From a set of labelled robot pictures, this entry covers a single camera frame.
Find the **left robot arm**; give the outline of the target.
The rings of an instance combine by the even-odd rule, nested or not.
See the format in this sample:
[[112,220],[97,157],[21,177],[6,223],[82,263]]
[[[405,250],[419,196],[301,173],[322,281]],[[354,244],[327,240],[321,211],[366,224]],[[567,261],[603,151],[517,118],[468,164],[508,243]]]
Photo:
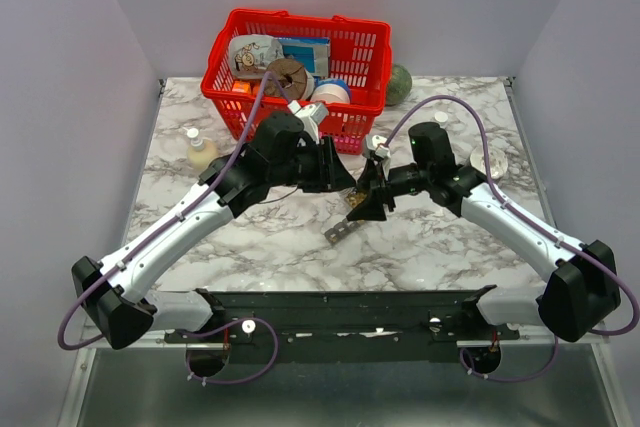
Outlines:
[[123,349],[150,331],[189,331],[201,342],[222,327],[213,297],[203,291],[158,292],[155,282],[195,244],[262,202],[277,186],[304,193],[355,185],[331,137],[315,140],[303,121],[276,111],[238,156],[213,161],[181,201],[118,251],[72,267],[82,306],[102,336]]

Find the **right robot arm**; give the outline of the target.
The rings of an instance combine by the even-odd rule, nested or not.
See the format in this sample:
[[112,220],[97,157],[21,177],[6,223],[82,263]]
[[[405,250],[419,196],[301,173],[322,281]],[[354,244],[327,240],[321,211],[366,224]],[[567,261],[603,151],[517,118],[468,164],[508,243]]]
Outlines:
[[492,189],[470,165],[456,162],[446,131],[435,122],[409,130],[412,163],[390,167],[385,138],[367,135],[365,169],[358,179],[365,199],[348,220],[383,221],[396,198],[428,193],[437,205],[485,229],[529,264],[544,281],[539,288],[487,287],[460,314],[460,326],[480,339],[496,325],[538,325],[575,342],[620,304],[612,280],[612,250],[600,241],[584,244],[552,229],[527,211],[514,215],[509,199]]

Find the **clear jar of yellow pills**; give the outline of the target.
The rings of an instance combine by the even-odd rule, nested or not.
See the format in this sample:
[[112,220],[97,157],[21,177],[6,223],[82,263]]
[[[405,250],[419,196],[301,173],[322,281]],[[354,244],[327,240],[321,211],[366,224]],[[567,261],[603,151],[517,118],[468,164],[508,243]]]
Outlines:
[[354,208],[359,205],[362,201],[364,201],[367,197],[366,192],[361,192],[357,189],[349,190],[345,195],[344,199],[347,205],[350,208]]

